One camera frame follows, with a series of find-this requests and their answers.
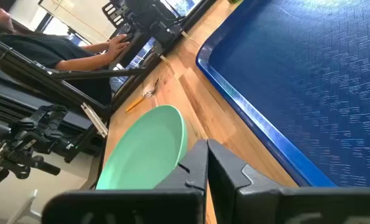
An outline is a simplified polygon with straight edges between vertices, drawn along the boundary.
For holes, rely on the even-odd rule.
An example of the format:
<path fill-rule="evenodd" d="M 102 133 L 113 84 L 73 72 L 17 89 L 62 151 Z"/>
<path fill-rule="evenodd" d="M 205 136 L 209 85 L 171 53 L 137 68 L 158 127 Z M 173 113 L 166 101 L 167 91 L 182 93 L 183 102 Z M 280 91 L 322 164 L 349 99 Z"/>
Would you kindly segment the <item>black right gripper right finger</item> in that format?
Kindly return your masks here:
<path fill-rule="evenodd" d="M 208 140 L 218 223 L 370 223 L 370 188 L 285 187 Z"/>

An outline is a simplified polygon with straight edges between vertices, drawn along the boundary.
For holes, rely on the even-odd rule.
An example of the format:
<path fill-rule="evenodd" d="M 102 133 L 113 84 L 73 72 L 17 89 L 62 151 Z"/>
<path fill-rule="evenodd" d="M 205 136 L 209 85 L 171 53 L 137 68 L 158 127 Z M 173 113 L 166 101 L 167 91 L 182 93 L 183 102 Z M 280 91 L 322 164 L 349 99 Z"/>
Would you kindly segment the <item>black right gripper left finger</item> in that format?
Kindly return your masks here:
<path fill-rule="evenodd" d="M 208 145 L 199 140 L 151 190 L 78 190 L 55 196 L 42 223 L 204 223 Z"/>

